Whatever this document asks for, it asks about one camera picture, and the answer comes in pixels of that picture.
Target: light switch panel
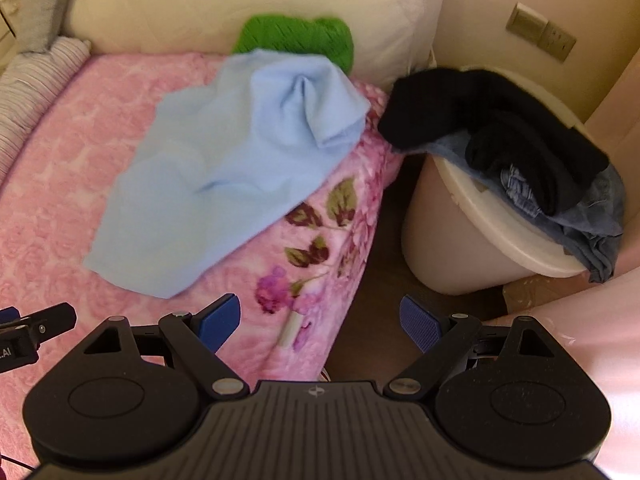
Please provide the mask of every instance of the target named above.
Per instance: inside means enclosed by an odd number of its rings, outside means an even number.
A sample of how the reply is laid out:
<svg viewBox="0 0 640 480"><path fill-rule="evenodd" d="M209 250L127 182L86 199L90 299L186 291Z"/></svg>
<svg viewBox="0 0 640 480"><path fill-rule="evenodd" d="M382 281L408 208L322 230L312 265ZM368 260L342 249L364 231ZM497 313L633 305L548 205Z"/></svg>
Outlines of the light switch panel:
<svg viewBox="0 0 640 480"><path fill-rule="evenodd" d="M526 5L517 3L507 22L507 30L537 44L545 30L548 19Z"/></svg>

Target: metal screw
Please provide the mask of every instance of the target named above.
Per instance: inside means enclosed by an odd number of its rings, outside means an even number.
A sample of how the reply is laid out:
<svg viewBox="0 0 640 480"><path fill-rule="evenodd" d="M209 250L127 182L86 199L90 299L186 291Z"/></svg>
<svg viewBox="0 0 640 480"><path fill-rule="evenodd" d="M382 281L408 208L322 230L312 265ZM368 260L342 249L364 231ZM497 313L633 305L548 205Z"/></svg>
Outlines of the metal screw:
<svg viewBox="0 0 640 480"><path fill-rule="evenodd" d="M212 385L212 389L219 395L239 394L244 388L242 381L233 378L218 379Z"/></svg>
<svg viewBox="0 0 640 480"><path fill-rule="evenodd" d="M420 383L415 379L403 377L394 379L389 383L389 389L398 395L413 395L420 391Z"/></svg>

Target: blue denim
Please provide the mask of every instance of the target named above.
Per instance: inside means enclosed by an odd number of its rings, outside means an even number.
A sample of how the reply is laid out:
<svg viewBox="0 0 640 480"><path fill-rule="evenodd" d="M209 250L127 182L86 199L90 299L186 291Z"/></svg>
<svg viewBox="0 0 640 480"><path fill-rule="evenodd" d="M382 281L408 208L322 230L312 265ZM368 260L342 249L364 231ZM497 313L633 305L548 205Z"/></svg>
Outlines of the blue denim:
<svg viewBox="0 0 640 480"><path fill-rule="evenodd" d="M518 209L521 209L532 218L542 213L542 209L536 202L536 197L533 196L533 191L529 187L527 179L522 176L520 170L513 164L500 172L500 182L507 196Z"/></svg>
<svg viewBox="0 0 640 480"><path fill-rule="evenodd" d="M576 206L555 216L540 212L535 217L516 206L500 180L472 170L465 150L470 134L460 131L428 142L411 153L439 155L488 187L519 215L561 244L590 272L590 282L606 282L612 275L622 238L625 186L612 164L599 173L586 195Z"/></svg>

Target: blue towel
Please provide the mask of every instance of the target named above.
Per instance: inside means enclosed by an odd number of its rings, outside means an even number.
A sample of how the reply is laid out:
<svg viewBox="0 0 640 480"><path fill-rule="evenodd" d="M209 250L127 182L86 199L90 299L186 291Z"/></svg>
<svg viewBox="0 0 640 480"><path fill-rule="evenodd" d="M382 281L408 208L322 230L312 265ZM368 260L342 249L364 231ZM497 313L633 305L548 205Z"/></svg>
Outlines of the blue towel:
<svg viewBox="0 0 640 480"><path fill-rule="evenodd" d="M170 298L311 195L369 102L323 56L254 50L167 95L111 192L85 266Z"/></svg>

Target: laundry basket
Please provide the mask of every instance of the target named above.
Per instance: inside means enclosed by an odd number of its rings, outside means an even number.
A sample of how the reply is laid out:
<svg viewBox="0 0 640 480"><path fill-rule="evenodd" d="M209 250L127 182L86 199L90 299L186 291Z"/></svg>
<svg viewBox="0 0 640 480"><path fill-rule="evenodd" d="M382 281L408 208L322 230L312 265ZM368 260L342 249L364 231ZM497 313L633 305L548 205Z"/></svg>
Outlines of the laundry basket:
<svg viewBox="0 0 640 480"><path fill-rule="evenodd" d="M542 87L511 72L485 69L511 79L587 135L575 114ZM428 156L422 167L404 219L402 253L421 282L450 295L534 274L567 278L584 271L562 245L439 156Z"/></svg>

